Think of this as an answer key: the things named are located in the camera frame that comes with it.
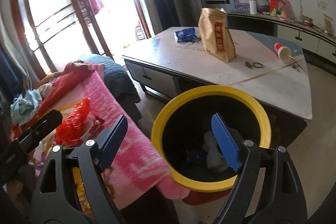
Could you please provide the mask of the white crumpled trash in bin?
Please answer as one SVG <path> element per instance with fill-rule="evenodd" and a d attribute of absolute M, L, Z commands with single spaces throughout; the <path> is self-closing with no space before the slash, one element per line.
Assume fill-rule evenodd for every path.
<path fill-rule="evenodd" d="M 212 131 L 204 134 L 203 149 L 207 153 L 207 168 L 214 173 L 223 173 L 228 169 L 224 156 L 218 150 L 218 142 Z"/>

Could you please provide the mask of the yellow rimmed trash bin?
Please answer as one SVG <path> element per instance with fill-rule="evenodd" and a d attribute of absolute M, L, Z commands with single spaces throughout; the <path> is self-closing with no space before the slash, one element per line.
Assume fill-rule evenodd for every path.
<path fill-rule="evenodd" d="M 206 167 L 204 134 L 211 130 L 211 118 L 216 113 L 244 139 L 263 148 L 270 146 L 269 118 L 246 92 L 208 85 L 176 96 L 155 119 L 151 142 L 167 162 L 173 180 L 196 192 L 229 190 L 236 179 L 232 168 L 215 173 Z"/>

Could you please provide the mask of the pink patterned blanket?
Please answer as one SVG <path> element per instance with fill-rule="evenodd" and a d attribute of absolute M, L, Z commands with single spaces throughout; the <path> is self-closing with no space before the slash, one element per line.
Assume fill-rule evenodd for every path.
<path fill-rule="evenodd" d="M 95 70 L 89 77 L 78 83 L 52 108 L 65 110 L 80 102 L 84 97 L 91 99 L 92 115 L 104 120 L 104 127 L 110 128 L 125 110 L 105 86 Z M 21 127 L 13 126 L 11 139 L 17 138 L 37 119 L 34 117 Z M 169 166 L 154 148 L 147 136 L 127 118 L 128 130 L 112 166 L 103 173 L 107 186 L 113 189 L 112 200 L 119 210 L 126 208 L 153 187 L 170 200 L 186 198 L 190 190 L 173 180 Z"/>

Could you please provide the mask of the red crinkled wrapper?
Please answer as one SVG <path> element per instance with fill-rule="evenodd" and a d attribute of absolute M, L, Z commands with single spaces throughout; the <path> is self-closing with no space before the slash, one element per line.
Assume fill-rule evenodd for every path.
<path fill-rule="evenodd" d="M 91 99 L 84 97 L 73 107 L 72 113 L 56 128 L 55 143 L 71 144 L 84 134 L 84 125 L 91 111 Z"/>

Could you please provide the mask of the light blue cloth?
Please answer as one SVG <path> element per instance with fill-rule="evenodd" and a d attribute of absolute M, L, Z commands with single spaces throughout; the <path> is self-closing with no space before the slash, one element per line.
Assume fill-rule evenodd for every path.
<path fill-rule="evenodd" d="M 42 97 L 38 89 L 27 90 L 25 94 L 20 94 L 10 105 L 13 125 L 21 126 L 32 120 L 41 103 Z"/>

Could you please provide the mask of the dark blue quilted cushion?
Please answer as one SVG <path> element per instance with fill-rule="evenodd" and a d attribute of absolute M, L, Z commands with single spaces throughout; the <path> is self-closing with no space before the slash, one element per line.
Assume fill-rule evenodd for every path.
<path fill-rule="evenodd" d="M 104 65 L 104 84 L 114 98 L 131 96 L 134 103 L 141 101 L 138 91 L 126 70 L 121 65 L 115 63 L 110 57 L 92 54 L 85 57 L 83 61 L 93 65 Z"/>

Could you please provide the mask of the small brown trinket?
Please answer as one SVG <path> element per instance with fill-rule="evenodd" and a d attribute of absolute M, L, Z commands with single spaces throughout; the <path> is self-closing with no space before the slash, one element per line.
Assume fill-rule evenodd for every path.
<path fill-rule="evenodd" d="M 245 66 L 248 67 L 248 68 L 253 68 L 252 64 L 249 63 L 248 61 L 245 62 Z"/>

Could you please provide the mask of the red garment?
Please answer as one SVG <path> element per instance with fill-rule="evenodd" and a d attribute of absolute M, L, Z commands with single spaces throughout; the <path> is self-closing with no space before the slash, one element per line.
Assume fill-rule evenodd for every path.
<path fill-rule="evenodd" d="M 73 61 L 68 63 L 64 71 L 51 82 L 43 84 L 38 88 L 42 97 L 42 103 L 38 107 L 34 118 L 39 119 L 56 102 L 62 99 L 78 83 L 89 77 L 96 70 L 95 66 L 84 61 Z"/>

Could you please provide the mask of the white coffee table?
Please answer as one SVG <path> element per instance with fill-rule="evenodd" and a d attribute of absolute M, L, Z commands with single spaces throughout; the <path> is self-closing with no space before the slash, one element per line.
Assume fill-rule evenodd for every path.
<path fill-rule="evenodd" d="M 257 99 L 270 117 L 272 145 L 289 146 L 313 117 L 309 75 L 302 48 L 287 40 L 231 30 L 236 59 L 226 63 L 209 54 L 201 42 L 177 43 L 175 28 L 128 46 L 122 57 L 144 92 L 168 100 L 204 85 L 242 90 Z M 297 53 L 284 63 L 274 50 L 281 43 Z M 248 61 L 253 68 L 245 66 Z"/>

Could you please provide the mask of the brown paper bag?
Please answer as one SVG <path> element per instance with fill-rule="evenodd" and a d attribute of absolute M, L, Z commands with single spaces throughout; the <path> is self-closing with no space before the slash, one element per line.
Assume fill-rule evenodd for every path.
<path fill-rule="evenodd" d="M 202 8 L 198 28 L 203 47 L 208 53 L 229 63 L 236 59 L 236 51 L 226 23 L 224 9 Z"/>

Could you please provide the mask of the red white paper cup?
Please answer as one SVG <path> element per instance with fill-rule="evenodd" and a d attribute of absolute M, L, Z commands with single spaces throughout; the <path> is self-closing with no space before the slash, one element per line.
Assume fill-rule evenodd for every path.
<path fill-rule="evenodd" d="M 296 50 L 292 52 L 290 48 L 283 46 L 281 43 L 275 43 L 274 50 L 276 51 L 278 58 L 284 63 L 293 60 L 294 55 L 297 53 Z"/>

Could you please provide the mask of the blue snack packet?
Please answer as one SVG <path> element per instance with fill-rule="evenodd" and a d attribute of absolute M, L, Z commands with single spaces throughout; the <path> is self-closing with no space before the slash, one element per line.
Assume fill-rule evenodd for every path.
<path fill-rule="evenodd" d="M 195 41 L 198 37 L 195 28 L 191 27 L 176 31 L 174 33 L 174 38 L 177 43 L 184 43 Z"/>

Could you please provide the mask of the white black tv cabinet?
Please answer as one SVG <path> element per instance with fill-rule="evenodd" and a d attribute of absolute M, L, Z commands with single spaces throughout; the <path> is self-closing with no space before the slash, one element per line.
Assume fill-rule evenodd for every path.
<path fill-rule="evenodd" d="M 306 61 L 335 75 L 335 36 L 318 27 L 269 15 L 251 15 L 233 11 L 228 14 L 228 27 L 235 30 L 263 34 L 299 44 Z"/>

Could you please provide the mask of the round table mirror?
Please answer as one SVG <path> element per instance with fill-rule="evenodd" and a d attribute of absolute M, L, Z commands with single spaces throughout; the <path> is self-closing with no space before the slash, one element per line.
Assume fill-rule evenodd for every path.
<path fill-rule="evenodd" d="M 262 14 L 269 13 L 270 3 L 268 0 L 255 0 L 257 6 L 257 12 Z"/>

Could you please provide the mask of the brown framed glass door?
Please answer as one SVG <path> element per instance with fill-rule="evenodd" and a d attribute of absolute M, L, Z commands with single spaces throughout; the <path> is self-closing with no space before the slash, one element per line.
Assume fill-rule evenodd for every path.
<path fill-rule="evenodd" d="M 91 54 L 122 64 L 150 32 L 139 0 L 11 0 L 21 48 L 39 78 Z"/>

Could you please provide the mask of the red framed picture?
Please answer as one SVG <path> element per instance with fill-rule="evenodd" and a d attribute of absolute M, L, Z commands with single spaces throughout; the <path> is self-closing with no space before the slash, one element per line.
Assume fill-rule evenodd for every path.
<path fill-rule="evenodd" d="M 280 18 L 291 18 L 292 8 L 288 0 L 270 0 L 270 14 Z"/>

